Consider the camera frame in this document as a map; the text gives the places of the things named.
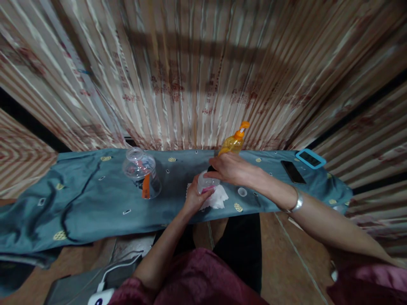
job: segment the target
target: white paper towel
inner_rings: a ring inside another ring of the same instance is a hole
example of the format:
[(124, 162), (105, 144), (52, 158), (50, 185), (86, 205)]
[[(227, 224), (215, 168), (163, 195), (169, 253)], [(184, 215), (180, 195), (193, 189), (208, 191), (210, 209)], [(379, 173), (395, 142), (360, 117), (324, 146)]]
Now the white paper towel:
[(203, 203), (202, 207), (199, 210), (202, 211), (207, 207), (211, 207), (214, 209), (225, 208), (223, 202), (227, 199), (229, 199), (229, 196), (227, 195), (225, 189), (223, 188), (223, 186), (218, 185), (215, 187), (215, 192), (211, 195), (211, 197), (205, 200), (205, 202)]

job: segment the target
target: black phone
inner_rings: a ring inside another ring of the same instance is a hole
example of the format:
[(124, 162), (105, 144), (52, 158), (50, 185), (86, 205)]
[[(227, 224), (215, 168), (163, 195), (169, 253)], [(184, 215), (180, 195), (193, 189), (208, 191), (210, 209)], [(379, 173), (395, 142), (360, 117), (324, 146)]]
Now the black phone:
[(287, 172), (292, 182), (298, 184), (307, 184), (292, 162), (281, 161), (281, 164), (283, 165), (285, 171)]

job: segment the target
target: curtain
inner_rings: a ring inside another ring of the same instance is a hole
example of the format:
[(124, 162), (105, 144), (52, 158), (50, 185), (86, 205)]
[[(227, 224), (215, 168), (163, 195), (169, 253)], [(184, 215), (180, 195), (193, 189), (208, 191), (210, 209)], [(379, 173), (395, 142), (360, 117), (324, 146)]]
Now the curtain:
[(407, 83), (336, 132), (314, 151), (351, 188), (407, 169)]
[(396, 257), (407, 257), (407, 181), (352, 199), (347, 217)]
[(17, 198), (55, 163), (57, 153), (0, 109), (0, 199)]
[[(0, 84), (74, 151), (302, 148), (403, 68), (402, 1), (0, 3)], [(95, 86), (89, 92), (84, 73)], [(100, 102), (93, 98), (97, 95)]]

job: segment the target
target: plastic bottle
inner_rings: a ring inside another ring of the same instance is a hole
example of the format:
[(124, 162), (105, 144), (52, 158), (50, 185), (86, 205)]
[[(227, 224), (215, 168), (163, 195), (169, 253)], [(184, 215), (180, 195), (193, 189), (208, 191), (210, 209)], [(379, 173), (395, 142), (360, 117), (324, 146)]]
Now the plastic bottle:
[(214, 189), (216, 186), (220, 184), (219, 179), (214, 179), (214, 178), (204, 178), (204, 174), (207, 171), (201, 172), (201, 174), (198, 177), (198, 186), (197, 190), (198, 193), (203, 194), (206, 193), (207, 191)]
[[(240, 151), (243, 148), (243, 143), (245, 140), (243, 140), (243, 137), (245, 135), (245, 129), (250, 127), (250, 123), (247, 121), (243, 121), (242, 124), (240, 125), (240, 129), (234, 133), (234, 135), (228, 137), (222, 145), (222, 148), (220, 149), (220, 152), (218, 155), (221, 155), (223, 153), (227, 152), (234, 152), (236, 154), (239, 154)], [(215, 188), (220, 184), (219, 179), (214, 179), (214, 178), (204, 178), (204, 174), (206, 172), (211, 172), (215, 171), (215, 169), (212, 167), (212, 165), (208, 168), (207, 171), (203, 171), (199, 177), (198, 177), (198, 193), (203, 194), (210, 189)]]
[(141, 148), (133, 147), (127, 150), (123, 172), (133, 181), (137, 190), (140, 190), (142, 198), (153, 199), (160, 194), (161, 183), (156, 173), (156, 162)]
[(233, 152), (233, 153), (240, 153), (240, 151), (243, 148), (243, 143), (245, 140), (243, 139), (245, 132), (244, 130), (246, 128), (250, 127), (250, 123), (247, 121), (243, 121), (242, 124), (240, 125), (240, 129), (235, 132), (234, 135), (228, 137), (222, 144), (222, 148), (220, 149), (220, 152), (218, 155), (221, 155), (223, 153), (227, 152)]

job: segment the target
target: silver bangle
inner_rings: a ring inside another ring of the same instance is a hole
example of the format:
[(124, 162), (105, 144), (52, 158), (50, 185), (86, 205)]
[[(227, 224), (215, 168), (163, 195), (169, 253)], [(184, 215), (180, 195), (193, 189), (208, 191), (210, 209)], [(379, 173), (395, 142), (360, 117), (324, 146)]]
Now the silver bangle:
[(297, 204), (296, 204), (295, 207), (293, 207), (291, 210), (285, 210), (285, 209), (279, 208), (280, 211), (282, 211), (282, 212), (284, 212), (284, 213), (288, 213), (288, 214), (289, 214), (289, 213), (294, 213), (295, 211), (298, 211), (298, 210), (302, 207), (302, 203), (304, 202), (304, 199), (303, 199), (303, 197), (302, 197), (301, 192), (300, 192), (296, 187), (293, 186), (293, 188), (297, 191), (297, 196), (298, 196)]

